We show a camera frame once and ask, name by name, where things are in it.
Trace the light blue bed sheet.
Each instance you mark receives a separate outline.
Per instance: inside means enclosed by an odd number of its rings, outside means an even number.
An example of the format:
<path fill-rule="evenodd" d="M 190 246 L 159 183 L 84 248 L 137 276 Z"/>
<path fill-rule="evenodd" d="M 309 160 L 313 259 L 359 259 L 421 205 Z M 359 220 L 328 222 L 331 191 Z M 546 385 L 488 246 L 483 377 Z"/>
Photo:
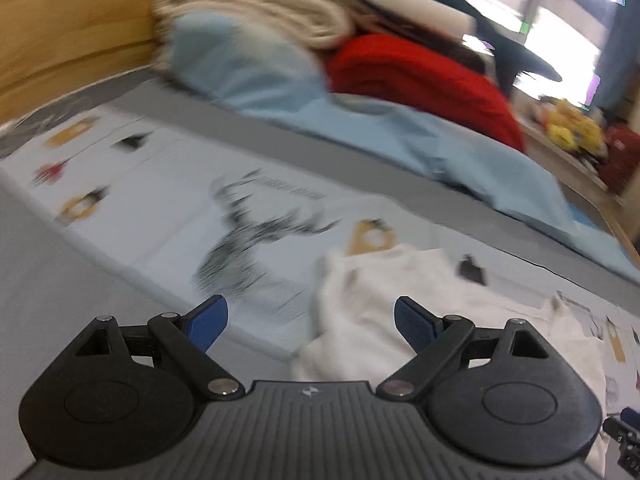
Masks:
<path fill-rule="evenodd" d="M 163 59 L 173 80 L 217 106 L 462 186 L 615 274 L 639 279 L 618 241 L 577 222 L 555 177 L 525 154 L 408 106 L 334 98 L 310 52 L 262 25 L 189 12 L 172 21 Z"/>

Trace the grey patterned bed cover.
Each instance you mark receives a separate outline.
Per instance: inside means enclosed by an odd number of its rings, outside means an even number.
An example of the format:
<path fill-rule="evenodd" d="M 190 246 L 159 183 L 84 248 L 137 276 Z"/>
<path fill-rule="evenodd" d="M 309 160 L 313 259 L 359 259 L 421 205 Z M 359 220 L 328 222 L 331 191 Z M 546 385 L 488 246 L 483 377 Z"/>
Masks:
<path fill-rule="evenodd" d="M 9 479 L 481 479 L 378 408 L 368 382 L 300 382 L 326 256 L 438 249 L 523 306 L 560 298 L 603 346 L 602 429 L 639 411 L 639 280 L 466 188 L 277 128 L 157 80 L 81 91 L 2 142 L 1 473 Z M 115 469 L 36 460 L 24 394 L 95 318 L 143 325 L 219 295 L 207 355 L 245 389 L 176 444 Z"/>

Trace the cream folded blanket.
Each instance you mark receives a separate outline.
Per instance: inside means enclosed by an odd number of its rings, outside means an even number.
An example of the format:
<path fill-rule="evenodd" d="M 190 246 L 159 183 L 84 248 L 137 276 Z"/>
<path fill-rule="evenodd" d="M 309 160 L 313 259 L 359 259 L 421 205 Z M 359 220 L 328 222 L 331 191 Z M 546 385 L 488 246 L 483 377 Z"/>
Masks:
<path fill-rule="evenodd" d="M 331 50 L 355 32 L 354 20 L 334 0 L 153 0 L 158 43 L 155 66 L 168 70 L 172 22 L 193 11 L 213 11 L 265 25 L 312 50 Z"/>

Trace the white long-sleeve shirt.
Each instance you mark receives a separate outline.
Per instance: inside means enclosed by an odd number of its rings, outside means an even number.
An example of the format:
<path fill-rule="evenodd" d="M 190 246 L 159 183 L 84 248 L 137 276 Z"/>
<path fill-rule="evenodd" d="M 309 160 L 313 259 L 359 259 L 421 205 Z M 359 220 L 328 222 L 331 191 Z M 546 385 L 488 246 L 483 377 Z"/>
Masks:
<path fill-rule="evenodd" d="M 477 478 L 605 468 L 603 346 L 569 307 L 459 278 L 438 249 L 326 256 L 300 382 L 368 382 L 378 408 Z"/>

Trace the yellow plush toys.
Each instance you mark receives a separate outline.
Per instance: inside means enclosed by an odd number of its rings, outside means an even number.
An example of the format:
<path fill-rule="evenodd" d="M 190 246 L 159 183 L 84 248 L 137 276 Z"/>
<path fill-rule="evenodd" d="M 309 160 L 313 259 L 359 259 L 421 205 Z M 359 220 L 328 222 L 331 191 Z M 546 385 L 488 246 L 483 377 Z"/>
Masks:
<path fill-rule="evenodd" d="M 606 154 L 602 128 L 567 100 L 541 105 L 541 125 L 548 140 L 567 153 L 586 153 L 594 157 Z"/>

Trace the wooden headboard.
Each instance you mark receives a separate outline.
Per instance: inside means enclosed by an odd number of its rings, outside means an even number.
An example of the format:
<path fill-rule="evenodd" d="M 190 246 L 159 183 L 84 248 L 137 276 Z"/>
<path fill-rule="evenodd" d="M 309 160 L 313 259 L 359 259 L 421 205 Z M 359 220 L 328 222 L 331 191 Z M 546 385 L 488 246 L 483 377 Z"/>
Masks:
<path fill-rule="evenodd" d="M 152 0 L 1 0 L 1 118 L 149 64 Z"/>

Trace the blue curtain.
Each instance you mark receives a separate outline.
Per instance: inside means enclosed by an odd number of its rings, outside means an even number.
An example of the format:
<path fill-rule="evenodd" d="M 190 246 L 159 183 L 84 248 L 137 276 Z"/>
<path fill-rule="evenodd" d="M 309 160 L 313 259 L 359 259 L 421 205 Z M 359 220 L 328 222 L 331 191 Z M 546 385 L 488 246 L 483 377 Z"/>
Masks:
<path fill-rule="evenodd" d="M 599 77 L 591 102 L 601 110 L 612 110 L 623 97 L 639 51 L 639 0 L 618 6 L 594 73 Z"/>

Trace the red blanket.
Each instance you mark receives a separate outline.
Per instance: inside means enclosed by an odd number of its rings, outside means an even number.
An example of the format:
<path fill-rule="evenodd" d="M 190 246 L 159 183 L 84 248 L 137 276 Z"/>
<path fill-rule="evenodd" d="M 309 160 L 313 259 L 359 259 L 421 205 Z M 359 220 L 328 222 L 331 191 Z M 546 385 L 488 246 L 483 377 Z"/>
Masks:
<path fill-rule="evenodd" d="M 356 37 L 326 62 L 326 74 L 335 93 L 412 107 L 525 151 L 520 126 L 493 82 L 409 40 L 375 34 Z"/>

